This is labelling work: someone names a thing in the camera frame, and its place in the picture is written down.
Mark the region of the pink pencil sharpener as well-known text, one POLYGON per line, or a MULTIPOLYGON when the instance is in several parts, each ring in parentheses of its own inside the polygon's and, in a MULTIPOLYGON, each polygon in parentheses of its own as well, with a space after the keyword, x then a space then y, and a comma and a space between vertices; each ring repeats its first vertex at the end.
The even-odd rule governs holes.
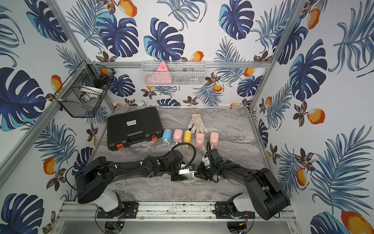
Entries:
POLYGON ((212 132, 210 134, 210 139, 209 139, 211 149, 216 147, 218 145, 218 142, 219 142, 219 134, 217 132, 212 132))
POLYGON ((203 133, 196 134, 195 146, 201 149, 205 149, 205 135, 203 133))
POLYGON ((183 130, 181 129, 176 129, 173 134, 173 141, 175 144, 181 143, 182 142, 182 135, 183 135, 183 130))

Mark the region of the yellow pencil sharpener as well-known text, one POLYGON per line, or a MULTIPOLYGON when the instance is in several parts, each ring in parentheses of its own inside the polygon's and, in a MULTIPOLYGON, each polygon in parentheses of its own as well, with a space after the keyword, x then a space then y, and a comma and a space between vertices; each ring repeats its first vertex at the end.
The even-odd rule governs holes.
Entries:
POLYGON ((190 130, 184 132, 184 143, 191 143, 192 133, 190 130))

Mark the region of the blue pencil sharpener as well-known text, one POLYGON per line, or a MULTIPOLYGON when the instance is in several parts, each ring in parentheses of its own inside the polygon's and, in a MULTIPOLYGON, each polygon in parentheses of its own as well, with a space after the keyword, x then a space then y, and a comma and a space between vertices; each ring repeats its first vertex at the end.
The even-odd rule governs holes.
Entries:
POLYGON ((171 145, 171 130, 166 129, 163 132, 162 141, 163 141, 163 143, 167 144, 168 147, 170 147, 170 145, 171 145))

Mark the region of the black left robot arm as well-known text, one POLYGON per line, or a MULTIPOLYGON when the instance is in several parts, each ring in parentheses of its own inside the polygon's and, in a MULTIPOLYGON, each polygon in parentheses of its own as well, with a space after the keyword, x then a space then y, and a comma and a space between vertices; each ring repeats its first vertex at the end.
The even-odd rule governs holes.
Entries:
POLYGON ((196 158, 196 148, 190 143, 178 143, 160 157, 147 156, 141 161, 115 162, 105 157, 98 157, 91 163, 80 163, 83 166, 75 174, 78 203, 93 203, 105 191, 107 186, 119 180, 135 177, 159 177, 164 174, 174 176, 180 170, 188 169, 196 158), (187 145, 193 151, 192 159, 184 164, 184 158, 177 147, 187 145))

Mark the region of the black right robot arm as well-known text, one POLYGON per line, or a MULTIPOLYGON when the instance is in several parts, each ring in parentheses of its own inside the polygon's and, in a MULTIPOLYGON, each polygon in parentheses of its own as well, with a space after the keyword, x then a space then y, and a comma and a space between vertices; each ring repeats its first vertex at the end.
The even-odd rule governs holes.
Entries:
POLYGON ((254 210, 264 220, 269 220, 290 205, 290 198, 268 168, 248 169, 219 155, 217 149, 206 144, 209 164, 200 163, 196 176, 200 179, 219 182, 219 178, 231 179, 246 187, 254 210))

